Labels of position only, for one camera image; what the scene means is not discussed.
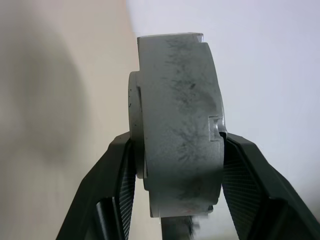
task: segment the white background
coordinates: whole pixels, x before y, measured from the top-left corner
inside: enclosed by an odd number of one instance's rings
[[[200,32],[230,133],[256,143],[320,219],[320,3],[128,0],[136,36]],[[199,238],[233,240],[223,196]]]

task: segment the beige wall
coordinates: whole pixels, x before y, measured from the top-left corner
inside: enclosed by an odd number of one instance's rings
[[[124,0],[0,3],[0,239],[56,237],[83,176],[129,129],[137,69]],[[160,239],[137,192],[130,239]]]

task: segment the white wall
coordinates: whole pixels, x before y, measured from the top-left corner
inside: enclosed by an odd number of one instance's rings
[[[320,219],[320,2],[127,0],[137,36],[200,32],[227,130],[258,145]],[[235,239],[220,199],[201,238]]]

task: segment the gray plastic part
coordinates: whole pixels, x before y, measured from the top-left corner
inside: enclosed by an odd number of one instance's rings
[[[138,38],[129,77],[137,175],[152,217],[207,214],[217,204],[227,134],[210,48],[201,33]]]

